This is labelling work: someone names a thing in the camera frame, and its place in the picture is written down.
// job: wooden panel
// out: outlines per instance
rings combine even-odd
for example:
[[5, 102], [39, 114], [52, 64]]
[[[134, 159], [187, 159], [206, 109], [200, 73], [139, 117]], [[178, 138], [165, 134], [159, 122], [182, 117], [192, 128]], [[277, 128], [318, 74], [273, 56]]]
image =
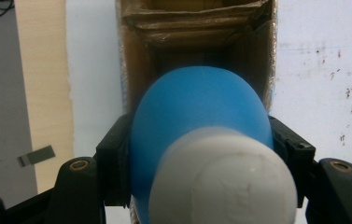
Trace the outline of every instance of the wooden panel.
[[56, 157], [35, 165], [38, 192], [54, 186], [73, 158], [73, 113], [65, 45], [65, 1], [19, 0], [16, 14], [33, 149]]

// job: blue balloon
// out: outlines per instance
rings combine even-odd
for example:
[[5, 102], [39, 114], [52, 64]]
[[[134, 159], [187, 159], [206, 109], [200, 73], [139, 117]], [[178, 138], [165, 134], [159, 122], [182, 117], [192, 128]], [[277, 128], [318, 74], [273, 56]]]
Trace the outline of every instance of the blue balloon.
[[149, 223], [150, 189], [164, 151], [182, 135], [203, 127], [234, 129], [273, 148], [267, 112], [239, 76], [207, 66], [164, 75], [142, 99], [130, 139], [132, 194], [142, 224]]

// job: cardboard box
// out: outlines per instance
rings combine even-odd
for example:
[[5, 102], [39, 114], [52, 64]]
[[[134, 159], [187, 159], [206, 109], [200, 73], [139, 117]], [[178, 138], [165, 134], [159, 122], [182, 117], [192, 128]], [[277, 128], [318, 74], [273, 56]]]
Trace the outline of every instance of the cardboard box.
[[269, 107], [275, 71], [275, 0], [119, 0], [125, 110], [184, 66], [228, 69]]

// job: white cap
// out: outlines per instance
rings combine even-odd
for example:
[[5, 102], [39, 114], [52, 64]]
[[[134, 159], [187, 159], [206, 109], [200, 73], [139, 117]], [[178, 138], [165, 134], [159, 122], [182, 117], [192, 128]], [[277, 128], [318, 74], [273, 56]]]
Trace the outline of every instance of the white cap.
[[297, 192], [267, 146], [225, 128], [176, 140], [161, 159], [149, 198], [151, 224], [289, 224]]

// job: gray wall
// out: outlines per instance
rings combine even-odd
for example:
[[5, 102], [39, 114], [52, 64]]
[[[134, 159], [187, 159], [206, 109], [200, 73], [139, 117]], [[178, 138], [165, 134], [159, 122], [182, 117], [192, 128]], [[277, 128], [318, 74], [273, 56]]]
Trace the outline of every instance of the gray wall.
[[32, 151], [15, 10], [0, 18], [0, 198], [6, 207], [36, 195], [34, 166], [17, 158]]

